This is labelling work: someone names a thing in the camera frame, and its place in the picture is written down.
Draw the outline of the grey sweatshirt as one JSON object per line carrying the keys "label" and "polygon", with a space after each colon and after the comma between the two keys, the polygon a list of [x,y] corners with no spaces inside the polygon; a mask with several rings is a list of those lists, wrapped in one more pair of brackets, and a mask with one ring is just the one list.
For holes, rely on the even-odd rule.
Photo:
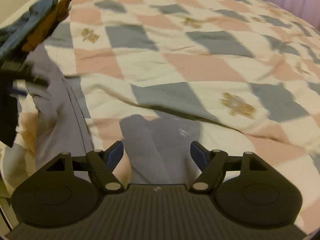
{"label": "grey sweatshirt", "polygon": [[124,155],[114,174],[123,183],[191,185],[200,174],[190,156],[192,141],[200,137],[200,124],[168,113],[147,120],[130,114],[118,121],[93,120],[79,77],[64,77],[44,46],[28,55],[33,73],[45,78],[44,88],[27,88],[39,114],[35,163],[41,168],[61,152],[74,157],[97,150],[97,139],[112,145],[120,140]]}

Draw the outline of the black garment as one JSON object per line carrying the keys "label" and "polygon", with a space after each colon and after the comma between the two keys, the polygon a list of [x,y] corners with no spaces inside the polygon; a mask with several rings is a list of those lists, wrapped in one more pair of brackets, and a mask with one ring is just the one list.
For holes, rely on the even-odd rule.
{"label": "black garment", "polygon": [[18,125],[17,99],[10,95],[13,81],[1,77],[1,142],[12,147]]}

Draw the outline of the blue denim jeans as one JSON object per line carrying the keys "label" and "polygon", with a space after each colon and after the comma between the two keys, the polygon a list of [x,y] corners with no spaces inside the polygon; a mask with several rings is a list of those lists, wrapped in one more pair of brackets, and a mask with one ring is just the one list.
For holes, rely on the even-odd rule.
{"label": "blue denim jeans", "polygon": [[58,0],[39,0],[20,18],[1,29],[1,59],[12,53],[27,35],[56,6]]}

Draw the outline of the brown garment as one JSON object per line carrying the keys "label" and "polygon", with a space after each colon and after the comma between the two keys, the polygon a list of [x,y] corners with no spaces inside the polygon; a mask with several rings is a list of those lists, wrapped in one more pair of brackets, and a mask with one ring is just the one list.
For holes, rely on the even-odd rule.
{"label": "brown garment", "polygon": [[25,53],[34,51],[47,37],[52,35],[60,22],[64,21],[69,15],[69,5],[72,0],[61,0],[55,8],[44,17],[36,28],[27,36],[26,42],[21,50]]}

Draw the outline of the checkered pastel quilt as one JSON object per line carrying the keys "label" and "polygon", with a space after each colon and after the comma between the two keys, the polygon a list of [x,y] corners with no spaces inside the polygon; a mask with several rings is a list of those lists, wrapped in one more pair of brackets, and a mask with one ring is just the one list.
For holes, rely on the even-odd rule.
{"label": "checkered pastel quilt", "polygon": [[[296,225],[309,233],[319,227],[319,32],[258,10],[235,0],[72,0],[38,46],[64,77],[81,79],[93,120],[164,112],[198,122],[208,149],[259,155],[301,191]],[[39,169],[29,91],[18,112],[14,145],[1,146],[8,193]]]}

